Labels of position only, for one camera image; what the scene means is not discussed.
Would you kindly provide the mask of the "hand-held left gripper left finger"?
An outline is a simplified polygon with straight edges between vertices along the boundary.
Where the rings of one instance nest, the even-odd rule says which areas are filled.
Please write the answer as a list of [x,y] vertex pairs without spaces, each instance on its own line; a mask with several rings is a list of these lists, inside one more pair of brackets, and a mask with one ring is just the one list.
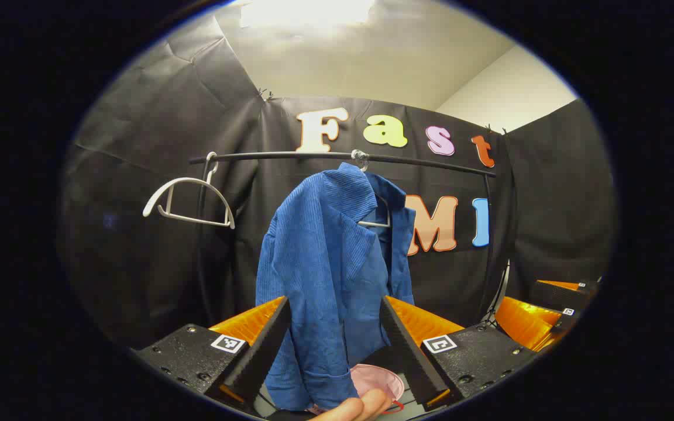
[[239,411],[252,411],[291,326],[281,296],[201,327],[187,323],[134,355],[163,378]]

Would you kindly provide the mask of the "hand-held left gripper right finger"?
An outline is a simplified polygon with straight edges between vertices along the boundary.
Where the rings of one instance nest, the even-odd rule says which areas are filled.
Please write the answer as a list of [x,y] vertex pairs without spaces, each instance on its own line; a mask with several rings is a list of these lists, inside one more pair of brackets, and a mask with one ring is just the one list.
[[381,299],[380,322],[415,400],[425,410],[492,389],[536,356],[489,323],[462,328],[390,296]]

